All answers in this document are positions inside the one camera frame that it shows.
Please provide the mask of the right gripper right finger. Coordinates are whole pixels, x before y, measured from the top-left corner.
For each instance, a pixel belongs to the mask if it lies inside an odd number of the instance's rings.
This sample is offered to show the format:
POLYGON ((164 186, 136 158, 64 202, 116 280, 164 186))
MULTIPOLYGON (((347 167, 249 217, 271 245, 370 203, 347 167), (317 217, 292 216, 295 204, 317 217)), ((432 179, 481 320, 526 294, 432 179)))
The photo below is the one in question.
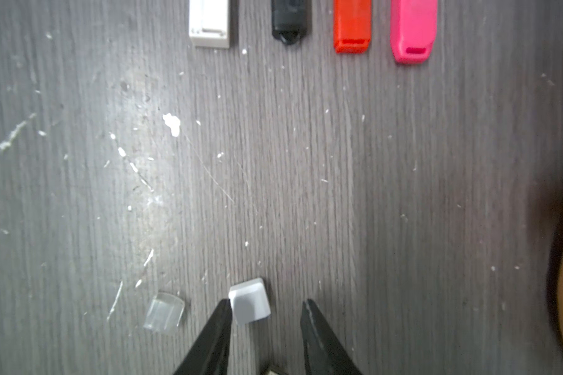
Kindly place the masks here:
POLYGON ((306 374, 362 375, 312 299, 303 302, 300 328, 306 374))

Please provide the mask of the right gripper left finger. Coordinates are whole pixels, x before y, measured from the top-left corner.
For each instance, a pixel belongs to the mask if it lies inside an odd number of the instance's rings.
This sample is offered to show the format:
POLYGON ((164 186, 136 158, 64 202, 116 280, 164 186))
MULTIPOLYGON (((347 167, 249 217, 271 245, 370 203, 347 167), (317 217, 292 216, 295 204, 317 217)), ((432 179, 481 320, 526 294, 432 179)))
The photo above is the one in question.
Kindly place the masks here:
POLYGON ((206 322, 175 375, 226 375, 231 342, 232 309, 225 298, 206 322))

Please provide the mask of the white usb cap small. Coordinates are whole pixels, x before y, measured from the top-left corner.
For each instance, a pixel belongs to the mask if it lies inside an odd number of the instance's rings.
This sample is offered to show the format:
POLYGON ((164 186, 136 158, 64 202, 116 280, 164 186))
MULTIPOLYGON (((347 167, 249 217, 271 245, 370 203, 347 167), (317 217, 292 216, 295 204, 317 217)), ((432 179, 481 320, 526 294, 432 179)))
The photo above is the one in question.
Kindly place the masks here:
POLYGON ((232 286, 228 298, 238 325, 263 320, 271 315, 271 306, 261 277, 232 286))

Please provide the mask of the black usb drive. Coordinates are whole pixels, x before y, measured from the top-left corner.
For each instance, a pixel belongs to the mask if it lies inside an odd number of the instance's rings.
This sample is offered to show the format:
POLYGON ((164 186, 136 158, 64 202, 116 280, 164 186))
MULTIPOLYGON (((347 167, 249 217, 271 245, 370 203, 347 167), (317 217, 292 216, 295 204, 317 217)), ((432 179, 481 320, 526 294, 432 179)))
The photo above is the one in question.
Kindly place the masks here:
POLYGON ((271 0, 272 36, 291 46, 301 42, 307 35, 311 22, 311 1, 271 0))

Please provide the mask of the red usb drive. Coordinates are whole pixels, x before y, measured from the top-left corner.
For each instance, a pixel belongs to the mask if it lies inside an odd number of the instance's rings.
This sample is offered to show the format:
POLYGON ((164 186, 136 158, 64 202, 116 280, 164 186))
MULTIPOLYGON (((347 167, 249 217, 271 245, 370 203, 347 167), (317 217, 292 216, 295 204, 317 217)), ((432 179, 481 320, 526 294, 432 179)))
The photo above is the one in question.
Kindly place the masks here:
POLYGON ((336 53, 365 53, 372 37, 372 1, 335 0, 333 16, 336 53))

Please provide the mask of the pink usb drive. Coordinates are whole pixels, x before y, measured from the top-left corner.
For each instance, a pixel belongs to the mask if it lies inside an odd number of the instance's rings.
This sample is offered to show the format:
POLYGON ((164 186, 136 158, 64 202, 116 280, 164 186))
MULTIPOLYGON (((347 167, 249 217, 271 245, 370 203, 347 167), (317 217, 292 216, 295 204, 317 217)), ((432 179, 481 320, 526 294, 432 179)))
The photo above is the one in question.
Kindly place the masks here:
POLYGON ((425 62, 433 51, 437 0, 392 0, 390 46, 398 64, 425 62))

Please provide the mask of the white usb drive short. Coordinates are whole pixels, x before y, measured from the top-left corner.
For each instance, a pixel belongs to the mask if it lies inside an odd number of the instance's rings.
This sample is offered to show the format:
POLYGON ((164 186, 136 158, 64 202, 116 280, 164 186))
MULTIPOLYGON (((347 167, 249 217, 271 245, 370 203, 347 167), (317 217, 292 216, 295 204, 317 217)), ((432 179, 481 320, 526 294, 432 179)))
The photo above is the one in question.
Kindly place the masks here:
POLYGON ((190 0, 189 37, 194 47, 230 48, 230 1, 190 0))

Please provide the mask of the clear usb cap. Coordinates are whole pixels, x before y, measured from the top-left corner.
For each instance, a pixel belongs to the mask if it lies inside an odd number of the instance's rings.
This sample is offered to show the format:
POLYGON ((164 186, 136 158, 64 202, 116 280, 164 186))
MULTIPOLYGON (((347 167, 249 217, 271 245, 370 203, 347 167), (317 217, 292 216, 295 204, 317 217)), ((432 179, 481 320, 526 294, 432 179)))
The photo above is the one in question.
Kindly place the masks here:
POLYGON ((172 335, 178 329, 185 311, 185 301, 166 292, 158 292, 151 301, 143 327, 149 331, 172 335))

